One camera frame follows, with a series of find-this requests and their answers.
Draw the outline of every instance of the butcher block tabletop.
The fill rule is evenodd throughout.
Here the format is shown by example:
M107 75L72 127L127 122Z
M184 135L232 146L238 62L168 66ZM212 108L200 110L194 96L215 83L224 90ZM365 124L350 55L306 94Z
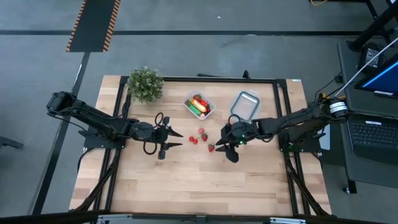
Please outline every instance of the butcher block tabletop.
M120 79L118 75L104 76L97 109L112 115ZM286 81L292 111L307 107L301 81ZM192 90L199 90L216 105L216 110L204 121L183 105L183 99ZM121 151L111 211L291 216L286 170L277 138L269 143L255 139L239 146L239 162L235 164L223 152L208 151L208 143L220 139L220 129L227 123L231 101L243 90L255 91L259 96L261 110L257 118L277 117L273 88L268 83L165 82L163 97L158 101L133 101L129 118L154 124L155 115L163 112L170 117L169 125L173 130L184 136L170 136L167 142L183 145L170 148L166 158L160 161L157 153L152 156L144 153L142 142L127 140ZM126 92L125 86L121 104L126 99ZM279 93L285 113L281 89ZM198 136L198 128L204 128L209 138L207 142L199 139L194 145L188 138ZM152 149L149 144L147 148L148 151ZM95 149L82 159L70 208L79 206L93 190L103 157L104 149ZM319 161L309 153L301 153L300 157L307 188L330 213ZM100 208L104 208L107 192L108 185L104 187ZM299 192L296 186L299 211L303 213Z

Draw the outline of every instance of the blue screen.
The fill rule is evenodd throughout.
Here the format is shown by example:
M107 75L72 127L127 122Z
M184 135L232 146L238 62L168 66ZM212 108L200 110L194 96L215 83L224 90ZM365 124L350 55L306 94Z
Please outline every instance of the blue screen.
M387 67L362 87L398 94L398 62Z

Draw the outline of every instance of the red strawberry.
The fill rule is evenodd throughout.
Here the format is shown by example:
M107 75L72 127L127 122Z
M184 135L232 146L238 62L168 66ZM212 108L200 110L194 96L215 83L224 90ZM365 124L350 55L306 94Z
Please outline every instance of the red strawberry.
M208 146L209 152L213 152L214 151L214 145L209 144Z
M208 139L208 136L206 133L202 134L200 137L202 138L203 141L207 141L207 139Z

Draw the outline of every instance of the gray floor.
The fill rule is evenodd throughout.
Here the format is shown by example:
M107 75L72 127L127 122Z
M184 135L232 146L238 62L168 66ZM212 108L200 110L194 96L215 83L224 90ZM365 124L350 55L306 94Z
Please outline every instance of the gray floor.
M0 3L0 29L71 29L80 0ZM374 2L380 12L384 1ZM122 1L116 30L363 30L372 22L365 4L307 0ZM44 170L59 122L46 115L51 93L70 90L83 54L66 53L69 36L0 35L0 135L23 150L0 151L0 217L25 215ZM164 75L208 73L298 78L307 101L339 73L337 37L114 36L109 52L91 54L78 97L94 105L103 75L127 75L148 65ZM332 84L325 91L337 87ZM64 212L72 195L83 138L70 126L44 206ZM324 167L333 213L343 218L398 223L398 190L358 184L346 195L344 169Z

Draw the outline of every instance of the green plant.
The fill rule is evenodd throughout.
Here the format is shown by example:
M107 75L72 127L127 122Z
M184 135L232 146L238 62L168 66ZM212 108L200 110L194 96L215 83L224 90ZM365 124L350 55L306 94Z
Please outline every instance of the green plant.
M134 69L128 81L129 93L140 102L153 102L162 97L163 78L147 66Z

